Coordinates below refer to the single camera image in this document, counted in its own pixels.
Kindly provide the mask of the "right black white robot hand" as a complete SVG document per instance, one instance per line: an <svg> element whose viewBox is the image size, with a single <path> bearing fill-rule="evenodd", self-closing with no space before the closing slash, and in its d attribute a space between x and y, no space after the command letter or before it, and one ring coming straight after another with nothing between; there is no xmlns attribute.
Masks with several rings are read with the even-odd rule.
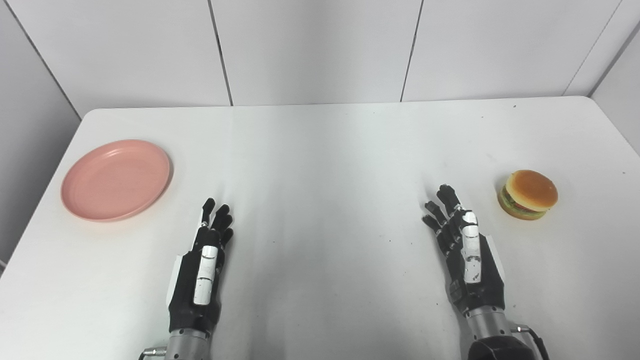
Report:
<svg viewBox="0 0 640 360"><path fill-rule="evenodd" d="M426 202L422 221L434 232L445 259L453 305L462 314L483 306L505 310L505 282L475 212L462 205L448 184L442 184L436 196L443 207Z"/></svg>

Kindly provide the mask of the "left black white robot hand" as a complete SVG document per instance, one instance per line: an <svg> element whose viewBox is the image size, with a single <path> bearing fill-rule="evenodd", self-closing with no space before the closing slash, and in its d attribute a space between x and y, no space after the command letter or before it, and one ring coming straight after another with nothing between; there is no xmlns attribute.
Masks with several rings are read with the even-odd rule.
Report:
<svg viewBox="0 0 640 360"><path fill-rule="evenodd" d="M218 298L220 276L226 262L226 247L234 231L230 207L208 198L190 251L180 258L174 290L167 309L169 332L196 330L211 335L217 325L221 305Z"/></svg>

